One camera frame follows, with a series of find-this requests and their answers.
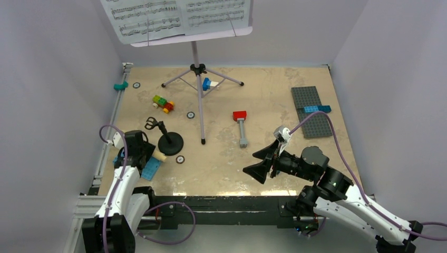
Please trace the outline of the beige toy microphone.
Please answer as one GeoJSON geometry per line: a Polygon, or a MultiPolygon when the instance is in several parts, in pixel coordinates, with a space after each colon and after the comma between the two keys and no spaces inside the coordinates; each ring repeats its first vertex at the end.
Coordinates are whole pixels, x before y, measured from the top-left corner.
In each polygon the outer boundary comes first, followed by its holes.
{"type": "Polygon", "coordinates": [[[160,151],[154,150],[152,153],[152,157],[157,159],[158,161],[165,162],[167,156],[160,151]]]}

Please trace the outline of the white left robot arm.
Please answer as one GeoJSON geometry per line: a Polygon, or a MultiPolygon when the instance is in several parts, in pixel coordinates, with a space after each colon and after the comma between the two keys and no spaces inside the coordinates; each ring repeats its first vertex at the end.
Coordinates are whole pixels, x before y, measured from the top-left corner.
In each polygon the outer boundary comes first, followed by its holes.
{"type": "Polygon", "coordinates": [[[99,210],[83,221],[86,252],[135,252],[135,235],[142,216],[157,210],[157,201],[150,197],[151,188],[135,189],[155,146],[141,130],[118,131],[111,142],[119,149],[114,178],[99,210]]]}

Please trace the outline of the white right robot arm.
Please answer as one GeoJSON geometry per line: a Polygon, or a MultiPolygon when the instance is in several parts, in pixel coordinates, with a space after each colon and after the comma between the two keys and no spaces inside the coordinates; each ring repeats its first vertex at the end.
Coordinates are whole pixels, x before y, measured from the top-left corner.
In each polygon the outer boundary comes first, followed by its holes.
{"type": "Polygon", "coordinates": [[[294,201],[282,205],[297,219],[323,216],[362,232],[376,240],[377,252],[415,252],[413,241],[423,230],[418,221],[407,221],[390,213],[368,196],[349,177],[329,166],[329,158],[317,146],[303,149],[300,156],[280,151],[279,141],[253,154],[261,162],[243,172],[261,184],[278,172],[313,183],[304,186],[294,201]]]}

